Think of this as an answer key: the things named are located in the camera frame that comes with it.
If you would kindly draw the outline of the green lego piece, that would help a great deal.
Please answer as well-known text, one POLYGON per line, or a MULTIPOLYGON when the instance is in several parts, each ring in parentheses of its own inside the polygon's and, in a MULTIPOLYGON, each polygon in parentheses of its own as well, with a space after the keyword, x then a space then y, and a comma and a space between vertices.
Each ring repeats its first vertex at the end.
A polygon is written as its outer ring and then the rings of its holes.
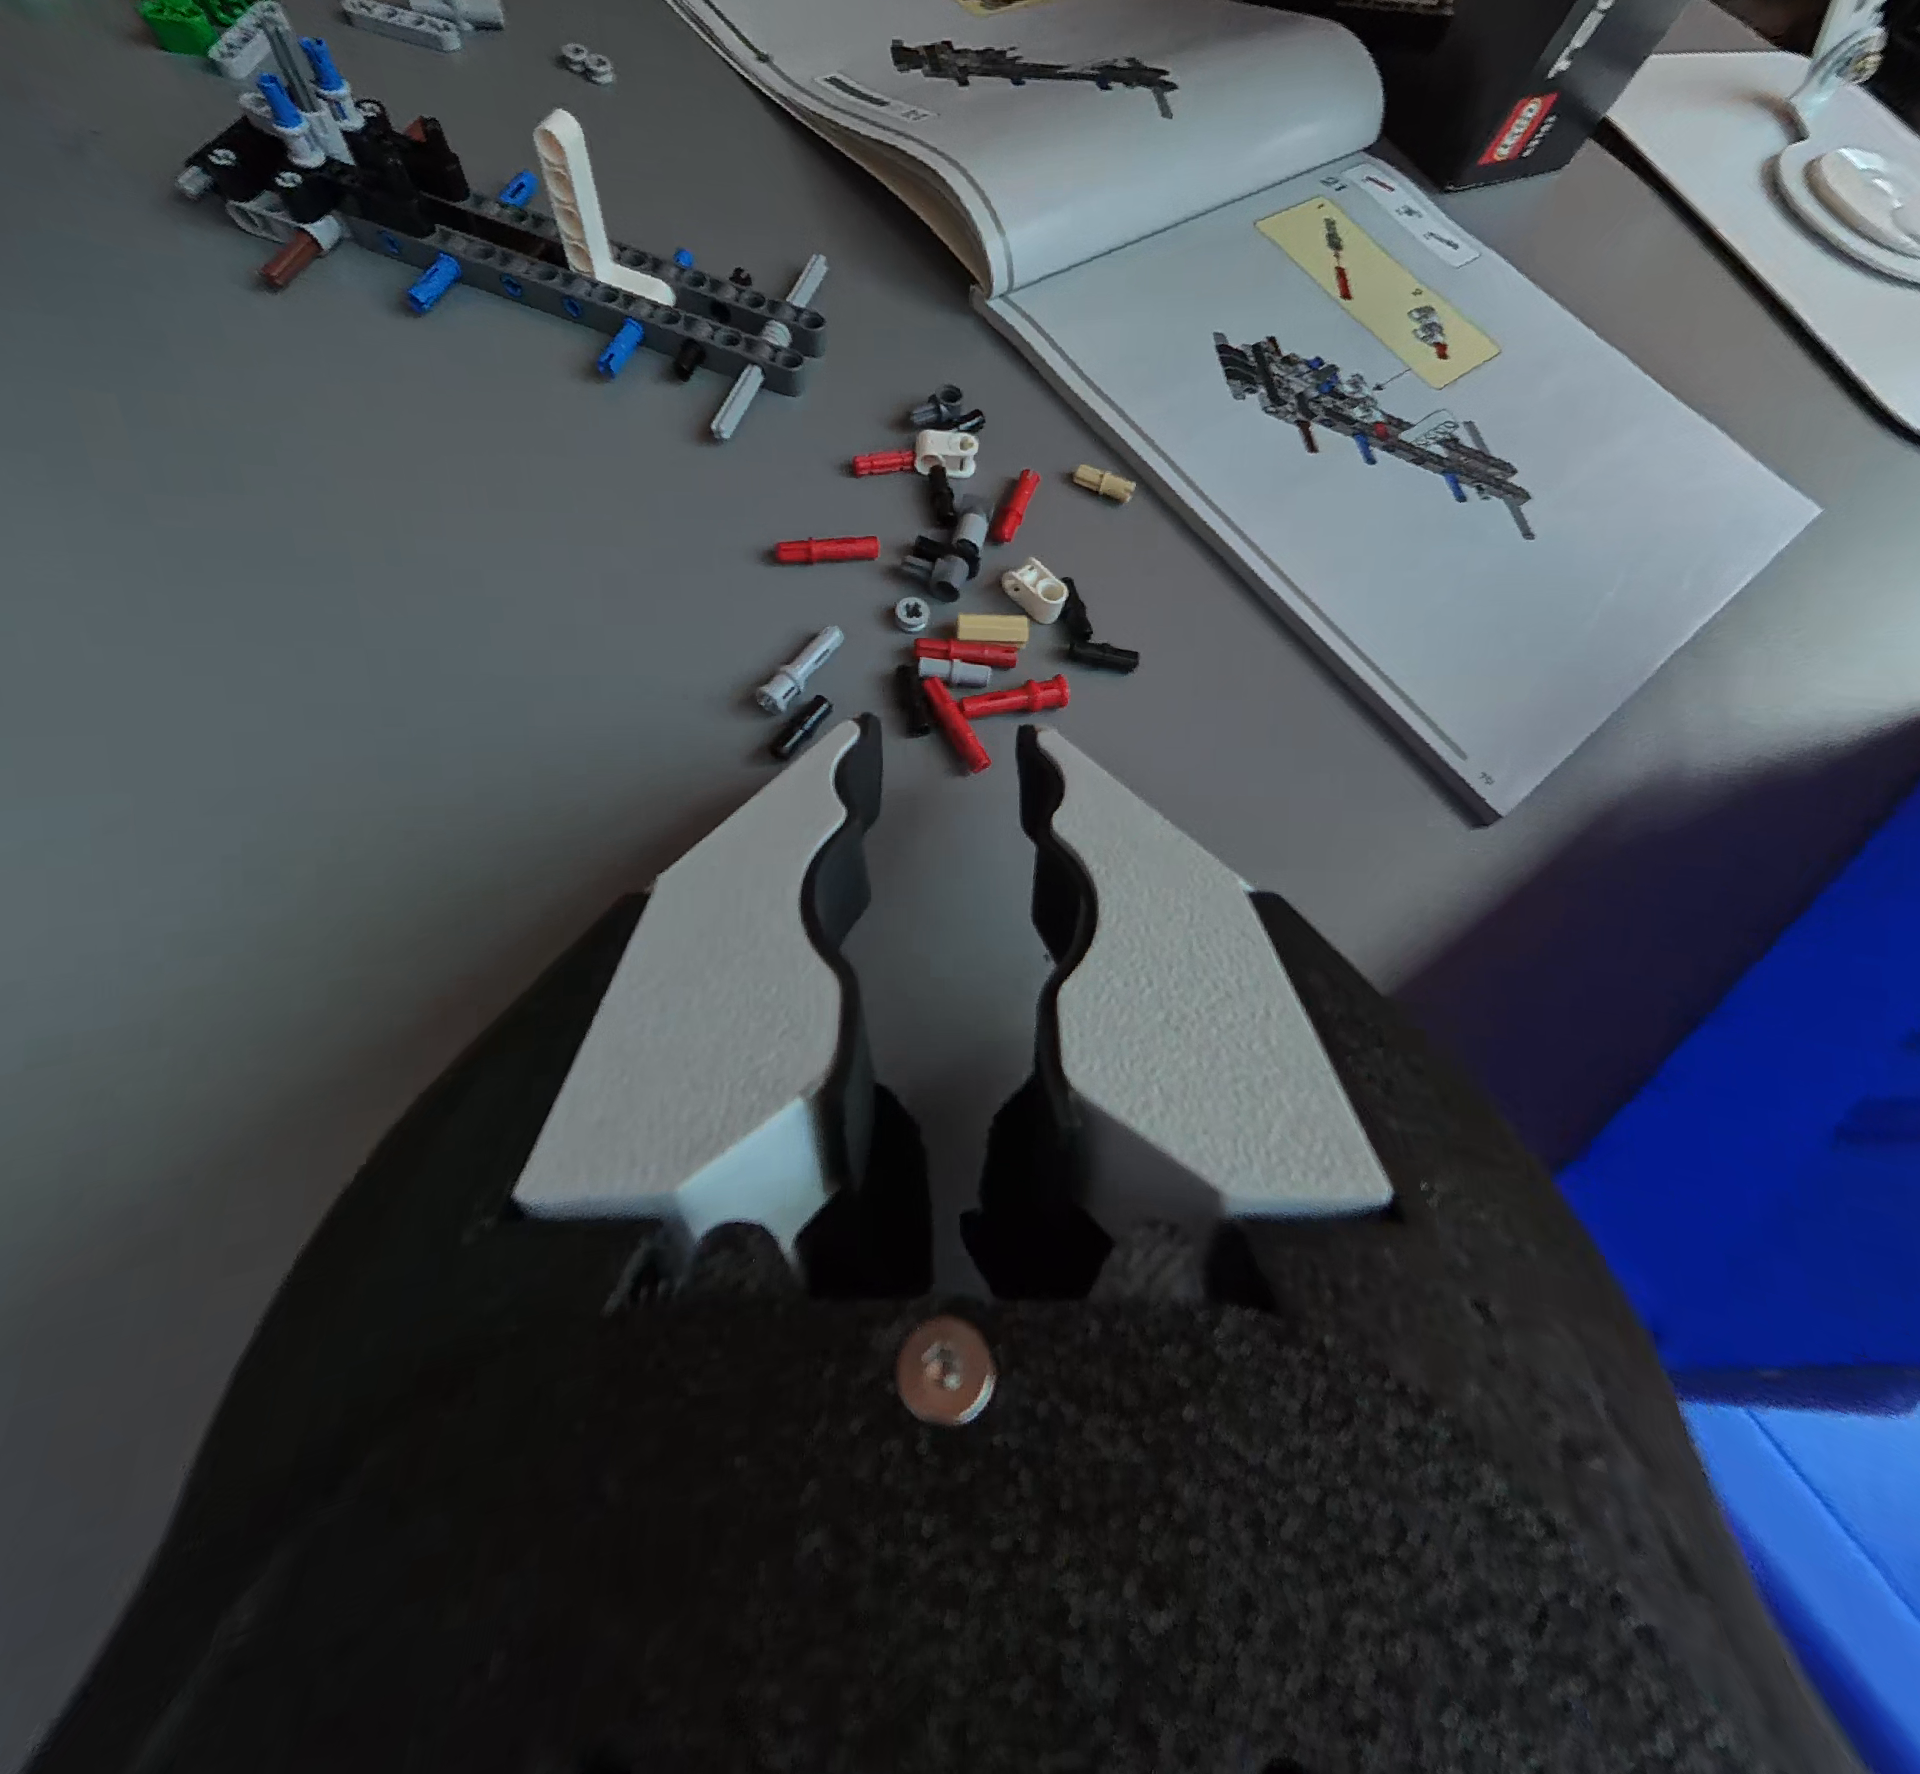
POLYGON ((139 17, 162 52, 204 58, 263 0, 142 0, 139 17))

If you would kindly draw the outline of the lego chassis assembly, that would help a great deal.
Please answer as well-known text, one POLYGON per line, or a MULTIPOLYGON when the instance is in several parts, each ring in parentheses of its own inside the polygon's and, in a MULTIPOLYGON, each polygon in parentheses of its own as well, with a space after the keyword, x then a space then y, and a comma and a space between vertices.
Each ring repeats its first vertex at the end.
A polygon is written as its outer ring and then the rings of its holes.
POLYGON ((618 241, 584 132, 564 109, 535 127, 535 167, 493 198, 466 180, 434 117, 397 127, 387 106, 353 95, 324 44, 302 37, 300 52, 304 70, 259 73, 239 97, 239 119, 177 175, 184 201, 218 201, 272 248, 257 270, 266 288, 286 291, 353 244, 414 274, 403 302, 416 315, 468 287, 595 331, 606 379, 643 349, 681 381, 729 377, 714 442, 734 436, 756 394, 801 394, 804 370, 826 349, 826 320, 812 307, 829 272, 822 258, 785 295, 769 295, 744 272, 714 274, 685 252, 660 258, 618 241))

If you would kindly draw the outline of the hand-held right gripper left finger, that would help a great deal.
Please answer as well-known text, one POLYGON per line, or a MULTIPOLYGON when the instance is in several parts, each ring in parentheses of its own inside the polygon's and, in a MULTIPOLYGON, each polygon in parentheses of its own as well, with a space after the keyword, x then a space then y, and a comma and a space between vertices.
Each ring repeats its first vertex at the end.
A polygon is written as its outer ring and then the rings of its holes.
POLYGON ((870 714, 833 725, 651 886, 516 1210, 750 1222, 792 1255, 870 1171, 874 1079, 844 944, 882 797, 870 714))

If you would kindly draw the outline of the open instruction booklet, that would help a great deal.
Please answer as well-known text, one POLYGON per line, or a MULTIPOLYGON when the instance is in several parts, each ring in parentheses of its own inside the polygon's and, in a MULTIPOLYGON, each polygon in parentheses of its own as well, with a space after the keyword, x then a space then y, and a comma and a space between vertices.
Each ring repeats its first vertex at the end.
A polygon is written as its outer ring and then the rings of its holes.
POLYGON ((1469 802, 1518 807, 1817 507, 1373 149, 1235 0, 665 0, 1469 802))

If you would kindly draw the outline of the white stand with flat base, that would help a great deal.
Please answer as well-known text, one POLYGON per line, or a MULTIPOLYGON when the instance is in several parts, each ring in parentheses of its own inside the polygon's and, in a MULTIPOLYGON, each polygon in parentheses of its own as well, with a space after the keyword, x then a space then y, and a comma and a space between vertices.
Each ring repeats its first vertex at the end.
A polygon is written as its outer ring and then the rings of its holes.
POLYGON ((1831 0, 1814 55, 1659 52, 1613 129, 1855 389, 1919 433, 1919 139, 1868 91, 1890 0, 1831 0))

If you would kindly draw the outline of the pile of small lego pins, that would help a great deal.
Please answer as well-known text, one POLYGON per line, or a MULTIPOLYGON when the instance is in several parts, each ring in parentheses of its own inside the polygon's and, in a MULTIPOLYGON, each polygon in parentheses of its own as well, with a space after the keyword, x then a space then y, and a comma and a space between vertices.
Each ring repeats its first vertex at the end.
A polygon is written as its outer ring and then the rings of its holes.
POLYGON ((971 491, 985 415, 958 384, 940 384, 906 412, 908 442, 857 453, 857 479, 912 477, 926 494, 929 528, 895 563, 892 623, 906 639, 892 696, 910 739, 940 734, 969 775, 990 766, 978 725, 1070 704, 1067 677, 1017 679, 1033 633, 1055 633, 1055 656, 1089 673, 1132 677, 1142 654, 1100 638, 1081 588, 1026 556, 991 569, 991 553, 1017 544, 1041 489, 1020 469, 995 494, 971 491))

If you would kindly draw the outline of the blue plastic bin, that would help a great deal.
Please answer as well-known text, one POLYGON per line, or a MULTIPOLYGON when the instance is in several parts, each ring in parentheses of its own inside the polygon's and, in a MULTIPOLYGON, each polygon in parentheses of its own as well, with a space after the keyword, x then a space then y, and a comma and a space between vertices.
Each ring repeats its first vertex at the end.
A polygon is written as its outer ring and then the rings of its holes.
POLYGON ((1919 797, 1558 1183, 1870 1770, 1919 1769, 1919 797))

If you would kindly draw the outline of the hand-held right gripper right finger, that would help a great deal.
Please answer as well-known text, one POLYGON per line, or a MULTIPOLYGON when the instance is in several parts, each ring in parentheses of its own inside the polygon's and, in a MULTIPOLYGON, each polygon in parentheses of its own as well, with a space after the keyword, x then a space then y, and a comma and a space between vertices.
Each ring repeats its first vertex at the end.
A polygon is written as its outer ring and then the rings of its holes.
POLYGON ((1024 725, 1017 750, 1067 1201, 1100 1227, 1389 1209, 1251 886, 1063 734, 1024 725))

